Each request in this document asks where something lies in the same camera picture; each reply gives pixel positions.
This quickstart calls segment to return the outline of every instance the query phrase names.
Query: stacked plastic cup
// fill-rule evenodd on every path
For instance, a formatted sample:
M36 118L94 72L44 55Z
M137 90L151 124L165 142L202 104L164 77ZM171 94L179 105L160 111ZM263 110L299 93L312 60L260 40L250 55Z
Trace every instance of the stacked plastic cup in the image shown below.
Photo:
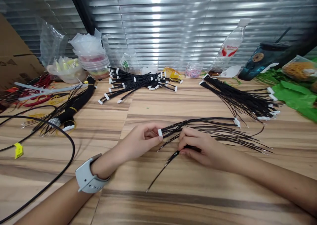
M73 52L78 56L78 62L82 68L89 72L95 79L104 79L109 77L108 66L109 59L106 56L106 51L102 48L96 52L80 52L73 49Z

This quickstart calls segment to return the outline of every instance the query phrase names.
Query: bottle cap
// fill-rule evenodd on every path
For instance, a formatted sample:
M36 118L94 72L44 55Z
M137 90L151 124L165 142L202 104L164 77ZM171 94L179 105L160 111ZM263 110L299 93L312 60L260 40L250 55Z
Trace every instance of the bottle cap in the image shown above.
M249 22L251 21L251 19L240 19L238 26L247 26L249 24Z

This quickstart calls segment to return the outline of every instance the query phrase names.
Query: forearm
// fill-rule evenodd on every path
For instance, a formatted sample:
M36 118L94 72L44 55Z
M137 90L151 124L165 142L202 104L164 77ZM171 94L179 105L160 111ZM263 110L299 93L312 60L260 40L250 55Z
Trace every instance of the forearm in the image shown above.
M93 175L106 179L119 165L119 161L110 150L90 167ZM67 225L92 196L78 190L79 186L74 177L22 217L16 225Z
M238 158L235 173L254 180L317 217L316 180L241 152Z

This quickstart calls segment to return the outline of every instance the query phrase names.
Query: yellow tag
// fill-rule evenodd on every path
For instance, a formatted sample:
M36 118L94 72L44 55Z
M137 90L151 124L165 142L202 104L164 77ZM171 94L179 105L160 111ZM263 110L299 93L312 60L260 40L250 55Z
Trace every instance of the yellow tag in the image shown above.
M14 144L16 146L16 157L15 159L19 158L23 155L23 146L20 143Z

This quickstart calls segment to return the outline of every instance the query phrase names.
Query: right hand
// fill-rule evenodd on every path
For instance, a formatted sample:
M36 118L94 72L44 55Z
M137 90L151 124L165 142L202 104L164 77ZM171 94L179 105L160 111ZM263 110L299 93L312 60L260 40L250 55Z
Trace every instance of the right hand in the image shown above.
M231 149L213 139L210 135L199 132L193 128L183 128L179 135L178 150L181 155L186 155L198 161L204 166L227 172L235 172L233 162L238 151ZM195 146L201 152L184 147L186 145Z

